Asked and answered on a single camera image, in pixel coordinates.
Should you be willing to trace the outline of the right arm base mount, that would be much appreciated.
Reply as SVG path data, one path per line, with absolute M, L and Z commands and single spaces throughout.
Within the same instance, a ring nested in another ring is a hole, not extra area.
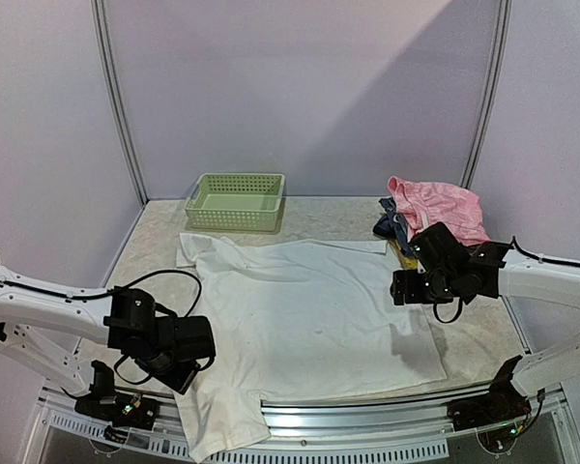
M 542 412 L 545 389 L 536 393 L 533 412 L 530 399 L 516 391 L 489 391 L 450 401 L 447 416 L 455 431 L 475 429 L 478 443 L 492 455 L 509 453 Z

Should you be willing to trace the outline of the pink patterned shorts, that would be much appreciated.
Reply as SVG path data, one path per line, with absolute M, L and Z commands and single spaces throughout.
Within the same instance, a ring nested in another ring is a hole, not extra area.
M 442 222 L 454 238 L 466 247 L 489 241 L 483 227 L 479 197 L 447 183 L 411 182 L 390 177 L 388 189 L 396 211 L 407 223 L 407 238 Z

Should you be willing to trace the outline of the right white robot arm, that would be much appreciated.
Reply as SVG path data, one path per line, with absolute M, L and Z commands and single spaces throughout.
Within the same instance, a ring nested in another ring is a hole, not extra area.
M 463 246 L 447 226 L 437 222 L 410 242 L 419 270 L 392 275 L 396 305 L 469 304 L 475 297 L 524 298 L 580 310 L 580 262 L 545 257 L 510 243 Z M 534 355 L 518 357 L 492 382 L 480 402 L 488 421 L 501 421 L 519 397 L 580 374 L 580 333 Z

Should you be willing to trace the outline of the white cloth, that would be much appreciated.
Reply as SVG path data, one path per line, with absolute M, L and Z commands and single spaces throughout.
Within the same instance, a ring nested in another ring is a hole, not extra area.
M 217 355 L 177 400 L 189 457 L 266 440 L 261 405 L 372 395 L 446 378 L 426 316 L 390 294 L 399 263 L 374 241 L 240 246 L 184 233 Z

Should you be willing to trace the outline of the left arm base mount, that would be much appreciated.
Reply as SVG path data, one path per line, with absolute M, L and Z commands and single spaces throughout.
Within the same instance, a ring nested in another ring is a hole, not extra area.
M 114 371 L 105 363 L 92 361 L 93 381 L 89 392 L 76 399 L 74 410 L 107 423 L 104 440 L 123 445 L 131 429 L 151 431 L 160 412 L 160 403 L 140 393 L 115 390 Z

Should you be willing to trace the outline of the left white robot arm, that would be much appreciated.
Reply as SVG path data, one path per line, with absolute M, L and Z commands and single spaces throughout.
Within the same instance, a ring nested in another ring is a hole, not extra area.
M 0 354 L 85 397 L 105 420 L 124 412 L 115 391 L 117 369 L 77 357 L 46 338 L 48 329 L 85 338 L 131 359 L 147 380 L 183 394 L 217 356 L 207 317 L 178 315 L 136 282 L 113 288 L 80 288 L 18 274 L 0 264 Z

